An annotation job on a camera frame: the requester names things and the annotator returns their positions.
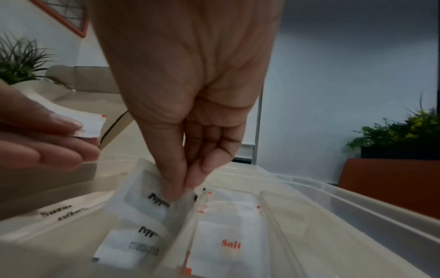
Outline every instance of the person's left hand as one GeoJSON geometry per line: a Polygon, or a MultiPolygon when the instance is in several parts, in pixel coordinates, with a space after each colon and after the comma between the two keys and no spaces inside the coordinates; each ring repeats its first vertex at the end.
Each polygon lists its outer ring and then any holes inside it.
{"type": "Polygon", "coordinates": [[[94,161],[98,139],[71,136],[81,127],[0,80],[0,167],[72,170],[94,161]]]}

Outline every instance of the hand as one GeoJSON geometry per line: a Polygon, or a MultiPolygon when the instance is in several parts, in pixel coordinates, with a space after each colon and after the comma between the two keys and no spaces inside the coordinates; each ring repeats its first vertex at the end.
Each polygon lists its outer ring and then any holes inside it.
{"type": "Polygon", "coordinates": [[[280,0],[89,0],[169,199],[230,162],[260,94],[280,0]],[[185,146],[182,139],[185,135],[185,146]]]}
{"type": "Polygon", "coordinates": [[[99,156],[96,138],[68,136],[81,127],[0,80],[0,166],[71,170],[94,161],[99,156]]]}

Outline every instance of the framed grid panel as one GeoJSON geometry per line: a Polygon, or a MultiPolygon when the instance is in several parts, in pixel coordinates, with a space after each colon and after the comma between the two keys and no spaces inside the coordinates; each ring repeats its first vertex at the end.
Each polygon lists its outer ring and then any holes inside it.
{"type": "Polygon", "coordinates": [[[61,24],[81,37],[85,37],[88,15],[85,0],[29,0],[61,24]]]}

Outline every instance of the green plant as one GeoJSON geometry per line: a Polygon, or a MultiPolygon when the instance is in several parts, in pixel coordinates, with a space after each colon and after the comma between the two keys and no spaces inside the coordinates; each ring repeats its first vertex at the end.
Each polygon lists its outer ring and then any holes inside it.
{"type": "Polygon", "coordinates": [[[8,35],[0,37],[0,79],[12,85],[27,80],[37,80],[35,73],[43,68],[48,58],[53,57],[47,49],[39,48],[36,40],[26,38],[10,39],[8,35]]]}
{"type": "Polygon", "coordinates": [[[384,118],[384,124],[374,123],[373,126],[363,126],[362,136],[347,143],[351,149],[368,146],[405,146],[405,147],[435,147],[440,142],[440,115],[435,109],[425,111],[422,108],[416,113],[410,111],[403,123],[389,122],[384,118]]]}

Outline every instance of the beige couch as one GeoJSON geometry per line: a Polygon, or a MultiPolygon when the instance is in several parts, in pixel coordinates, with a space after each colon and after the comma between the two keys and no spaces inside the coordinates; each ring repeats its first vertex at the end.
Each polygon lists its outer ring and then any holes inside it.
{"type": "Polygon", "coordinates": [[[99,137],[101,140],[105,135],[101,149],[133,121],[126,113],[127,108],[108,67],[55,65],[47,70],[46,77],[54,82],[25,81],[15,84],[14,87],[31,87],[60,106],[107,115],[99,137]]]}

